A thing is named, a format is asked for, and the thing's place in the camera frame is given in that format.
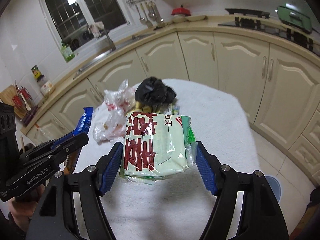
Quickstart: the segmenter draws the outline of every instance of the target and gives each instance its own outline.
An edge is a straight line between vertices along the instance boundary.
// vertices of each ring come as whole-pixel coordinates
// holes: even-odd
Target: metal screw
[[[230,166],[228,166],[228,165],[226,165],[226,164],[223,164],[223,165],[221,166],[221,169],[222,169],[223,171],[230,171]]]
[[[56,178],[61,177],[61,176],[62,176],[62,171],[57,171],[57,172],[54,174],[54,176],[55,176]]]
[[[262,171],[255,171],[254,174],[256,174],[257,177],[262,177],[263,175]]]
[[[89,166],[88,168],[87,168],[87,171],[89,171],[89,172],[93,172],[93,171],[95,171],[96,170],[96,166],[94,166],[94,165],[91,165],[91,166]]]

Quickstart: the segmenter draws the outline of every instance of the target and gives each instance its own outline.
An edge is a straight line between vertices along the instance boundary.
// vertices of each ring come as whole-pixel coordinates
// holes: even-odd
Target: window pane
[[[79,6],[69,5],[67,0],[45,0],[45,3],[61,39],[70,45],[72,50],[93,38],[86,33],[88,24]]]
[[[84,0],[95,22],[102,21],[105,29],[112,30],[126,23],[116,0]]]

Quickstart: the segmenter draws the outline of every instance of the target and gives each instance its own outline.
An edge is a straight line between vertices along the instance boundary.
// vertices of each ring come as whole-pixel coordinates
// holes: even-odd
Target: beige countertop
[[[277,28],[281,28],[283,30],[286,30],[287,25],[282,24],[278,20],[274,19],[261,19],[261,18],[255,18],[255,17],[247,17],[252,19],[259,19],[261,20],[261,23],[268,22],[268,25],[274,25]],[[307,49],[290,42],[286,39],[259,32],[259,31],[253,31],[249,29],[244,28],[237,28],[237,27],[226,27],[226,26],[218,26],[219,23],[228,22],[234,20],[234,15],[225,15],[225,16],[210,16],[208,19],[203,21],[197,21],[197,22],[183,22],[179,24],[171,24],[168,25],[162,29],[159,29],[157,31],[153,31],[150,29],[147,29],[143,32],[137,33],[151,33],[154,32],[154,35],[148,36],[144,39],[138,40],[122,49],[116,50],[115,52],[111,53],[110,56],[105,58],[104,60],[98,62],[97,64],[90,67],[88,70],[84,71],[82,74],[80,74],[78,77],[73,79],[74,74],[76,70],[78,70],[81,66],[83,66],[85,63],[89,62],[96,56],[98,56],[100,53],[94,55],[93,57],[89,58],[85,62],[83,62],[81,65],[79,65],[77,68],[72,70],[70,73],[68,73],[60,82],[56,84],[56,90],[49,96],[49,98],[46,100],[46,102],[41,106],[41,108],[36,113],[35,117],[31,120],[31,122],[28,124],[27,127],[23,127],[21,129],[21,132],[24,135],[27,135],[29,130],[35,125],[35,123],[40,119],[40,117],[50,109],[50,107],[57,102],[66,92],[68,92],[72,87],[74,87],[76,84],[81,82],[83,79],[85,79],[87,76],[104,66],[105,64],[109,63],[110,61],[116,59],[117,57],[129,52],[130,50],[133,50],[145,43],[148,43],[152,40],[155,40],[157,38],[160,38],[162,36],[165,36],[170,33],[174,32],[183,32],[183,31],[208,31],[208,32],[220,32],[220,33],[230,33],[230,34],[237,34],[237,35],[243,35],[247,37],[251,37],[258,40],[263,40],[266,42],[270,42],[273,44],[276,44],[278,46],[287,48],[305,58],[307,58],[309,61],[313,62],[315,65],[320,67],[320,57],[315,55],[314,53],[308,51]],[[123,39],[119,42],[116,42],[116,44],[119,44],[127,39]],[[320,42],[315,40],[314,37],[312,37],[314,40],[315,46],[320,46]]]

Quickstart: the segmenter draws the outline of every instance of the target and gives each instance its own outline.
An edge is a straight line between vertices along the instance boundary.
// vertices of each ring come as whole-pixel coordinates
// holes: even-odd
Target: tile floor
[[[303,216],[310,201],[310,193],[315,187],[287,156],[261,135],[251,131],[262,172],[265,175],[273,175],[280,181],[282,188],[280,207],[288,232],[291,234]]]

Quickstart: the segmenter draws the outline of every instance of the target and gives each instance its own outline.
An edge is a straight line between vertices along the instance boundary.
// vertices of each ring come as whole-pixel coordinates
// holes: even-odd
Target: white tablecloth
[[[210,154],[236,171],[252,173],[260,169],[247,118],[236,98],[194,82],[175,79],[163,82],[177,93],[180,114],[191,116],[196,139],[202,141]],[[89,143],[82,149],[75,172],[95,164],[113,146],[110,142],[97,144],[92,138],[92,127]],[[88,238],[79,194],[74,196],[79,230],[82,237]],[[242,196],[238,193],[228,237],[236,234]],[[124,183],[117,176],[101,202],[118,240],[195,240],[204,230],[215,197],[205,189],[194,166],[152,186]]]

